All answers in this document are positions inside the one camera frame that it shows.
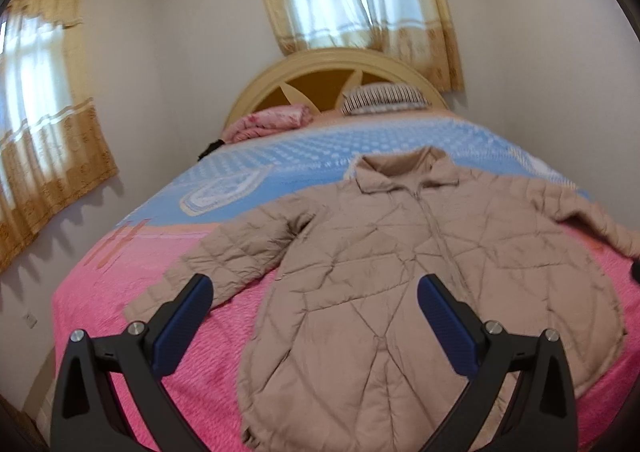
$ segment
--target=blue blanket section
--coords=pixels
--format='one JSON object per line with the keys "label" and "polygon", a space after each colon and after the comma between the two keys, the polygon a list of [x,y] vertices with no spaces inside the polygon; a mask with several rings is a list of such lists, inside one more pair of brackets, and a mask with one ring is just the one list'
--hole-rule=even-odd
{"label": "blue blanket section", "polygon": [[123,222],[149,219],[150,225],[167,226],[225,221],[285,194],[339,181],[358,155],[405,153],[425,145],[444,149],[458,165],[571,185],[542,161],[478,125],[455,119],[386,120],[292,131],[222,147]]}

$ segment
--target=jacket collar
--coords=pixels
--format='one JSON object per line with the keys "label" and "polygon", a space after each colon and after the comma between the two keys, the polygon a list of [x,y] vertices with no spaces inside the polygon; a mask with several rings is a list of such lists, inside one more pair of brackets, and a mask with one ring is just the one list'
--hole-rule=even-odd
{"label": "jacket collar", "polygon": [[355,166],[355,179],[364,193],[407,188],[399,176],[416,174],[416,183],[425,186],[457,185],[459,168],[449,155],[437,147],[424,147],[402,155],[361,156]]}

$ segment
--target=blue gripper pad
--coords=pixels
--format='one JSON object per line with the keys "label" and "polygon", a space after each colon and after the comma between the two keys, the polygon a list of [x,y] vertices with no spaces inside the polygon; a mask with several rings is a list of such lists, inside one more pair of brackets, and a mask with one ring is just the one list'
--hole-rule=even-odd
{"label": "blue gripper pad", "polygon": [[173,302],[178,307],[153,343],[151,368],[156,378],[174,374],[178,368],[198,327],[211,309],[211,280],[206,275],[194,275]]}
{"label": "blue gripper pad", "polygon": [[478,342],[456,314],[460,307],[468,306],[456,301],[435,275],[426,275],[420,279],[418,304],[454,371],[469,380],[475,378],[479,369]]}

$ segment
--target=striped pillow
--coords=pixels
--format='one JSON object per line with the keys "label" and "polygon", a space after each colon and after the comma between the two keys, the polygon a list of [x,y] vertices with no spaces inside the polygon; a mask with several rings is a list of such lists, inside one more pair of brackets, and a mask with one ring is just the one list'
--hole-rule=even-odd
{"label": "striped pillow", "polygon": [[355,115],[365,112],[381,113],[405,109],[423,109],[428,105],[422,92],[415,86],[379,82],[359,86],[345,93],[342,114]]}

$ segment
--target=silver screw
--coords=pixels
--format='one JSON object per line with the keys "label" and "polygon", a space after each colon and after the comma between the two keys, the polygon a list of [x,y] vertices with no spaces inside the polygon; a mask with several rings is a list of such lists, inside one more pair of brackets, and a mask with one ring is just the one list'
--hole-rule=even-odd
{"label": "silver screw", "polygon": [[549,340],[549,342],[558,342],[560,334],[555,329],[547,329],[545,331],[545,338]]}
{"label": "silver screw", "polygon": [[129,324],[129,327],[127,327],[127,332],[130,335],[140,335],[144,330],[144,322],[132,322],[131,324]]}
{"label": "silver screw", "polygon": [[504,330],[502,324],[495,320],[489,320],[484,324],[484,328],[490,335],[499,335]]}
{"label": "silver screw", "polygon": [[84,338],[84,331],[81,329],[76,329],[73,333],[71,333],[71,336],[69,337],[71,342],[79,342],[83,338]]}

